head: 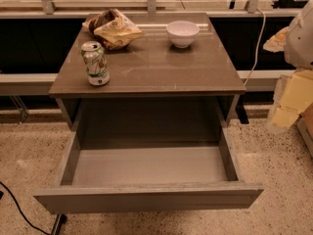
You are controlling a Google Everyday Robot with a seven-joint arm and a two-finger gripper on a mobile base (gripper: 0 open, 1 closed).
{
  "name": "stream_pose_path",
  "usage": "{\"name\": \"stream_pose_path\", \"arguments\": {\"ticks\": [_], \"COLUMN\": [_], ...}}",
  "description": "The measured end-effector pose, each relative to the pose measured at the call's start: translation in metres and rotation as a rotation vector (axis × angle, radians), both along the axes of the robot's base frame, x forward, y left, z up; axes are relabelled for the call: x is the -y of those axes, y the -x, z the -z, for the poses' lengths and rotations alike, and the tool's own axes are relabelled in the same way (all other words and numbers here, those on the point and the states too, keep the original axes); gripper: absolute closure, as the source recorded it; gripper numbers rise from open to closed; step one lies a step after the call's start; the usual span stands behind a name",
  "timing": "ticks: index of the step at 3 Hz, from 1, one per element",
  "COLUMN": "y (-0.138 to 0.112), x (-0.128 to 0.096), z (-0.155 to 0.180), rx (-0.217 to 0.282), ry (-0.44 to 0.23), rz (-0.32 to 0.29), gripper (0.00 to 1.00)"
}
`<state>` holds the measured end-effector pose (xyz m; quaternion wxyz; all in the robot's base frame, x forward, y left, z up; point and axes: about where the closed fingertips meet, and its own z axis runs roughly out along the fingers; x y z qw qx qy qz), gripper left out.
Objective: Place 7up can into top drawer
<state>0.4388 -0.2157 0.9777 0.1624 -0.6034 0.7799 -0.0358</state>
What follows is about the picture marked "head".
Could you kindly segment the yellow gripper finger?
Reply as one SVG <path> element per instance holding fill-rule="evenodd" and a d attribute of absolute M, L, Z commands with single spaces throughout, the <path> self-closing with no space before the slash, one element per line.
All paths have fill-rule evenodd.
<path fill-rule="evenodd" d="M 287 26 L 279 30 L 264 43 L 263 49 L 273 53 L 283 52 L 288 31 Z"/>
<path fill-rule="evenodd" d="M 280 128 L 291 127 L 298 117 L 313 104 L 313 70 L 295 72 L 279 100 L 272 122 Z"/>

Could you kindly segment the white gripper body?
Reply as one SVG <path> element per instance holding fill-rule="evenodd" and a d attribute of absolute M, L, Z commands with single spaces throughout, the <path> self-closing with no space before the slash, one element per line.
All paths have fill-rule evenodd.
<path fill-rule="evenodd" d="M 313 0 L 306 3 L 289 25 L 285 60 L 297 68 L 313 69 Z"/>

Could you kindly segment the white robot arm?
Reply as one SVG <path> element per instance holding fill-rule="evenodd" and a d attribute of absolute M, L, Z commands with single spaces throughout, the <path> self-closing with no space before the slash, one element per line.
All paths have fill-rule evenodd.
<path fill-rule="evenodd" d="M 296 67 L 272 116 L 279 128 L 291 127 L 313 103 L 313 0 L 263 45 L 270 52 L 284 52 L 285 61 Z"/>

